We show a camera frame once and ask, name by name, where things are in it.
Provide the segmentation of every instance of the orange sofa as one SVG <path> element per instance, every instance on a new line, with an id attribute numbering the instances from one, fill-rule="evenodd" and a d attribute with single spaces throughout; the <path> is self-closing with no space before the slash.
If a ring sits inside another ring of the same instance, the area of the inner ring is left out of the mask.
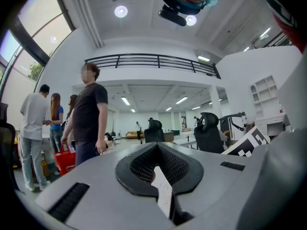
<path id="1" fill-rule="evenodd" d="M 135 132 L 128 132 L 126 134 L 126 139 L 136 139 L 138 137 L 136 131 Z M 141 133 L 141 138 L 144 138 L 144 132 Z"/>

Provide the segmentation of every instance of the ceiling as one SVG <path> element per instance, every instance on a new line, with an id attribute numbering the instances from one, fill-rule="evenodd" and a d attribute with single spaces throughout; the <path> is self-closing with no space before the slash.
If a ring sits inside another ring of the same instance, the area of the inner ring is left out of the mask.
<path id="1" fill-rule="evenodd" d="M 265 0 L 219 0 L 217 5 L 205 7 L 196 15 L 196 25 L 185 27 L 158 16 L 163 4 L 162 0 L 88 0 L 87 12 L 102 44 L 117 37 L 154 36 L 201 41 L 227 55 L 251 47 L 251 42 L 269 27 L 272 28 L 269 36 L 257 42 L 257 47 L 264 46 L 281 31 Z M 114 15 L 119 5 L 128 8 L 125 18 Z M 191 47 L 196 54 L 205 52 L 199 45 Z"/>
<path id="2" fill-rule="evenodd" d="M 108 93 L 109 108 L 113 111 L 131 112 L 165 112 L 188 111 L 197 106 L 209 106 L 211 102 L 209 89 L 202 87 L 181 86 L 179 84 L 122 84 L 105 86 Z M 227 100 L 225 89 L 218 88 L 220 99 Z M 180 104 L 183 97 L 188 99 Z M 126 97 L 127 106 L 121 97 Z"/>

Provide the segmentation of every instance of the blue shirt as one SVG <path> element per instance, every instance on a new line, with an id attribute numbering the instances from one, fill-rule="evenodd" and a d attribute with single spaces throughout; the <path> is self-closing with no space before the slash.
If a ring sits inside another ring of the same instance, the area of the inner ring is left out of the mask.
<path id="1" fill-rule="evenodd" d="M 59 120 L 59 114 L 63 113 L 63 112 L 64 112 L 63 107 L 59 106 L 59 110 L 58 110 L 58 114 L 57 114 L 57 119 L 56 120 Z M 50 129 L 51 130 L 55 130 L 55 129 L 60 129 L 60 128 L 61 128 L 61 125 L 51 125 Z"/>

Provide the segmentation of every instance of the face mask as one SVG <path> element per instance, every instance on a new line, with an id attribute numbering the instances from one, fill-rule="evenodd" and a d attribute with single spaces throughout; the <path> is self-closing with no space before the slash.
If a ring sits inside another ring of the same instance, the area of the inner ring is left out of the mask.
<path id="1" fill-rule="evenodd" d="M 189 3 L 189 2 L 183 2 L 183 1 L 180 1 L 180 0 L 177 0 L 177 2 L 181 3 L 182 5 L 184 6 L 187 6 L 191 9 L 195 9 L 195 5 L 193 5 L 192 3 Z M 211 7 L 211 6 L 214 6 L 215 4 L 217 4 L 218 0 L 207 0 L 207 4 L 205 5 L 205 7 Z"/>

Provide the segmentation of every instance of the black t-shirt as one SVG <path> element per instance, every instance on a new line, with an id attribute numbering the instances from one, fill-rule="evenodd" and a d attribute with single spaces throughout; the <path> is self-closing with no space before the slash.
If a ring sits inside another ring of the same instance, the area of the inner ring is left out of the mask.
<path id="1" fill-rule="evenodd" d="M 79 94 L 72 118 L 73 134 L 76 141 L 97 140 L 98 103 L 107 104 L 107 91 L 100 84 L 90 84 Z"/>

